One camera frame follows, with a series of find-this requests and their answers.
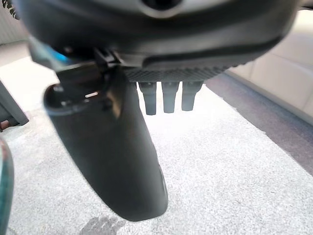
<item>carpet floor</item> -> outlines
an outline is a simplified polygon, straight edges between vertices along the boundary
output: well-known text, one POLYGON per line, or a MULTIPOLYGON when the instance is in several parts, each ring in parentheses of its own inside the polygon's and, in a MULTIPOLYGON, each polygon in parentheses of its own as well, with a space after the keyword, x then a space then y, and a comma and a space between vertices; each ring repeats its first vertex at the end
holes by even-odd
POLYGON ((169 206, 132 223, 93 192, 56 135, 41 105, 52 71, 25 57, 0 67, 0 78, 30 119, 2 133, 15 164, 9 235, 313 234, 312 176, 205 85, 193 112, 180 110, 180 89, 171 115, 158 86, 157 115, 145 120, 169 206))

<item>blue light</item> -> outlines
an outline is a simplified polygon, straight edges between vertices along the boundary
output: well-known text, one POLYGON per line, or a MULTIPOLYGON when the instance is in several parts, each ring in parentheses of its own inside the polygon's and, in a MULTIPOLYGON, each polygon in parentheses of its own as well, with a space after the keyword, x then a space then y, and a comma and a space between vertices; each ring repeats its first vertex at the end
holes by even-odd
POLYGON ((68 61, 68 58, 65 55, 62 55, 61 53, 58 53, 56 51, 54 52, 54 56, 55 56, 55 58, 57 58, 58 60, 61 60, 63 62, 68 61))
POLYGON ((52 48, 49 48, 50 49, 50 52, 52 54, 52 56, 54 58, 56 58, 57 60, 60 60, 62 62, 68 62, 70 59, 67 58, 65 55, 62 55, 61 53, 58 53, 57 51, 55 51, 54 49, 52 48))

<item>white wall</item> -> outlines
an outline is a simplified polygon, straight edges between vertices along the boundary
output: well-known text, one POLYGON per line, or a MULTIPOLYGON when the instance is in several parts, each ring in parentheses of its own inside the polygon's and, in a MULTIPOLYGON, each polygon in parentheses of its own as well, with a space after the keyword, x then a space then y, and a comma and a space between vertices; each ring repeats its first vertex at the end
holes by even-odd
POLYGON ((0 44, 12 43, 25 40, 27 31, 21 21, 15 20, 8 9, 0 5, 0 44))

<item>green object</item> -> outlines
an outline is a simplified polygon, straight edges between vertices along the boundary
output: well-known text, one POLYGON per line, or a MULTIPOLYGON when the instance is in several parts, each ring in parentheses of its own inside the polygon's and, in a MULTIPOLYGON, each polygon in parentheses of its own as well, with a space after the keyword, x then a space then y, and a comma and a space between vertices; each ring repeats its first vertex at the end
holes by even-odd
POLYGON ((6 142, 0 137, 0 234, 9 222, 14 185, 13 159, 6 142))

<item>beige sofa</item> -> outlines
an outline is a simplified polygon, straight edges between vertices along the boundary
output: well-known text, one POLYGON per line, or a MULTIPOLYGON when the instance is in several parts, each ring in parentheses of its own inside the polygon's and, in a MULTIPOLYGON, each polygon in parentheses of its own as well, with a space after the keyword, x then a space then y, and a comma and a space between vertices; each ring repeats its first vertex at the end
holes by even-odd
POLYGON ((299 11, 291 33, 269 53, 227 73, 313 125, 313 11, 299 11))

